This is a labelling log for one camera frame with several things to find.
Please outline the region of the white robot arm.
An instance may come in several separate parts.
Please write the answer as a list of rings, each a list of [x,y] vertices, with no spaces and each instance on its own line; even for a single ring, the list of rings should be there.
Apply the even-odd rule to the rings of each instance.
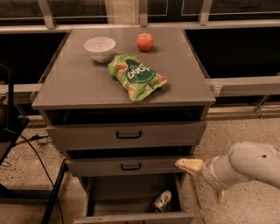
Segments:
[[[181,158],[175,166],[193,176],[201,175],[218,203],[226,190],[240,183],[259,181],[280,188],[280,149],[267,143],[238,142],[223,156],[207,161]]]

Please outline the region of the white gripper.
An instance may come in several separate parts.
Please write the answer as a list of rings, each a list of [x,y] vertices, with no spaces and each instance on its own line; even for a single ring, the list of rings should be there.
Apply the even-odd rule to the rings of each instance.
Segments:
[[[193,176],[199,174],[202,169],[204,180],[216,189],[215,195],[218,204],[223,201],[223,191],[242,182],[242,176],[234,170],[227,155],[213,157],[205,163],[201,159],[181,158],[175,162],[175,166]]]

